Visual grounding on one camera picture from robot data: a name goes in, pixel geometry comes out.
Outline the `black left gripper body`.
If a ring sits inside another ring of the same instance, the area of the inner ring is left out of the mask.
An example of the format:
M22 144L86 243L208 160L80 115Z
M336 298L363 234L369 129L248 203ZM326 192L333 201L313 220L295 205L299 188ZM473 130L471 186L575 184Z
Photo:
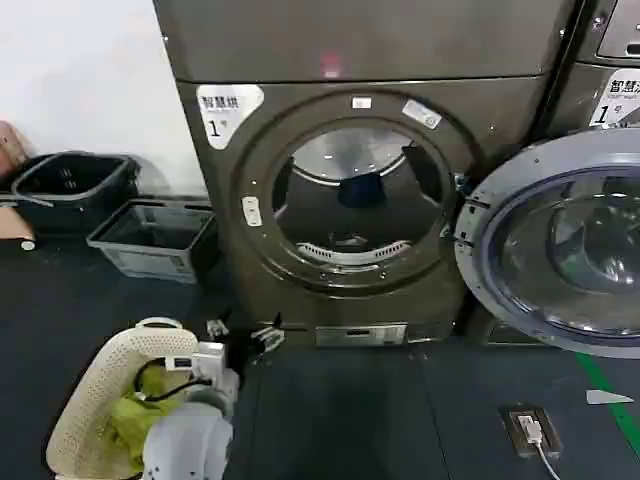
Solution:
M223 341L226 351L226 366L239 377L243 385L248 366L260 356L260 342L248 333L230 333Z

